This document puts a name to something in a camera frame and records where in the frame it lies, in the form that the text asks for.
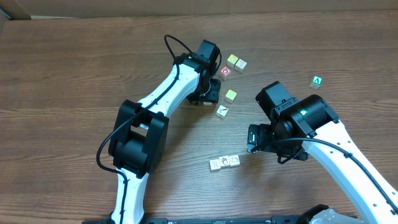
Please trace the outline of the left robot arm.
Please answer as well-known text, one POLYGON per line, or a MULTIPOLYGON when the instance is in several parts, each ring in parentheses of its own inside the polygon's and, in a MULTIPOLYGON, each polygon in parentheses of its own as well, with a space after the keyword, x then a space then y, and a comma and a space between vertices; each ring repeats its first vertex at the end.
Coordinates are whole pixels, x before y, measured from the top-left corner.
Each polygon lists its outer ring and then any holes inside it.
POLYGON ((107 223, 141 222, 147 181, 164 153, 169 118, 183 100, 196 105, 218 102, 221 82, 213 76, 220 63, 220 49, 203 40, 197 51, 174 57, 171 72, 150 95, 119 107, 108 147, 118 190, 107 223))

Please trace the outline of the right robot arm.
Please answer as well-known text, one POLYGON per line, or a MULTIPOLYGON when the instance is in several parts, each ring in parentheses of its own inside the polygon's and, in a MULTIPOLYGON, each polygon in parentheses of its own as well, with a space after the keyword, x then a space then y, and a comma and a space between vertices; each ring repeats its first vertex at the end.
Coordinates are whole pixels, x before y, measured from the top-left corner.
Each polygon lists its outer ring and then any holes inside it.
POLYGON ((298 100, 280 82, 274 82, 257 94, 256 101, 270 124, 250 125, 247 151, 274 153, 279 164, 312 156, 361 215, 355 219, 319 205, 304 213, 298 223, 397 223, 397 190, 359 150, 322 97, 298 100))

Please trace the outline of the number two wooden block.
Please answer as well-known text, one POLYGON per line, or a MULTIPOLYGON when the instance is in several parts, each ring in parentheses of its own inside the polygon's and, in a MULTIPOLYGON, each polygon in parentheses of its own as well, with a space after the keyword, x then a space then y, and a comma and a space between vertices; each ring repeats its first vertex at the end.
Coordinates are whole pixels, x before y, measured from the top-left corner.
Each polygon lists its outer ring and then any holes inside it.
POLYGON ((219 159, 210 160, 209 163, 210 163, 210 170, 212 172, 221 170, 221 164, 219 159))

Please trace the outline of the acorn picture wooden block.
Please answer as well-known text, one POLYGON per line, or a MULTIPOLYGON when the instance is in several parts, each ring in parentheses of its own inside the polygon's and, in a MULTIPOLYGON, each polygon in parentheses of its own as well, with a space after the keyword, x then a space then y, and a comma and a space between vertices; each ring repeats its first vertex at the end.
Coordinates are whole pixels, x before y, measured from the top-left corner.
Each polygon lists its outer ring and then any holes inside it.
POLYGON ((230 166, 229 156, 221 156, 219 157, 220 167, 226 168, 230 166))

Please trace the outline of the animal picture wooden block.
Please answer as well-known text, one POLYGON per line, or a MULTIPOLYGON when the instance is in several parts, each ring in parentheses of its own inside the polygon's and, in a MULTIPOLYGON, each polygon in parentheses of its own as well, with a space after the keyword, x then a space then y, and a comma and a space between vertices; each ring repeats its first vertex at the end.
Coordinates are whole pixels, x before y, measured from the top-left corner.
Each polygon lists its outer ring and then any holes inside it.
POLYGON ((239 159, 238 155, 229 156, 228 159, 229 159, 229 166, 230 167, 240 166, 240 159, 239 159))

